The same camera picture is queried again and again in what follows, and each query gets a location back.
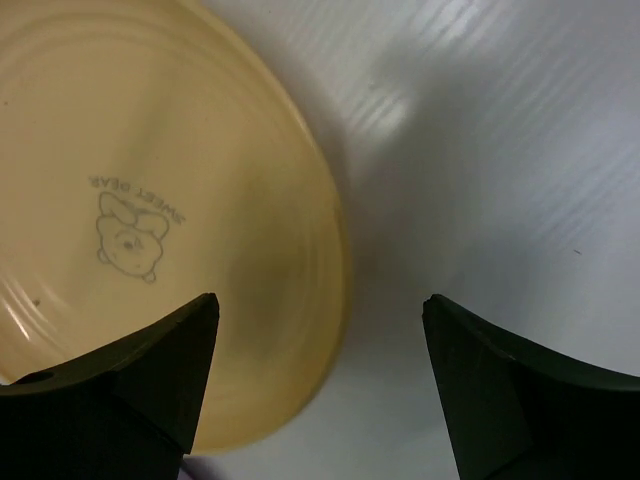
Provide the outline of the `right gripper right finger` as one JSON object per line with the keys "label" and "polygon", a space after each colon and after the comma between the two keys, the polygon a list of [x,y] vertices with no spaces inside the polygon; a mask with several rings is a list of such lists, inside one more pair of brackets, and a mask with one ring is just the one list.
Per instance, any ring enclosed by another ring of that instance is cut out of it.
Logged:
{"label": "right gripper right finger", "polygon": [[439,294],[422,320],[460,478],[638,478],[638,377],[560,354]]}

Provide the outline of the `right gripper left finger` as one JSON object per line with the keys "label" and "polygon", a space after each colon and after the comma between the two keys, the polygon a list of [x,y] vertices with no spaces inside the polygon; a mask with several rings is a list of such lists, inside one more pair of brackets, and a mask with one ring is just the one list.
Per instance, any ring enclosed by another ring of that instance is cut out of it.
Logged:
{"label": "right gripper left finger", "polygon": [[216,343],[205,293],[152,325],[1,388],[4,479],[176,479]]}

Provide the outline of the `orange plate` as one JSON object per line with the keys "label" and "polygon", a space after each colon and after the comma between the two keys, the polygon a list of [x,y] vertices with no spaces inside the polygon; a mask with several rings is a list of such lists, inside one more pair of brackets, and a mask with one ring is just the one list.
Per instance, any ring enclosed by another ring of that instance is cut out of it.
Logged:
{"label": "orange plate", "polygon": [[349,318],[329,166],[287,92],[196,1],[1,5],[1,377],[220,305],[198,454],[317,394]]}

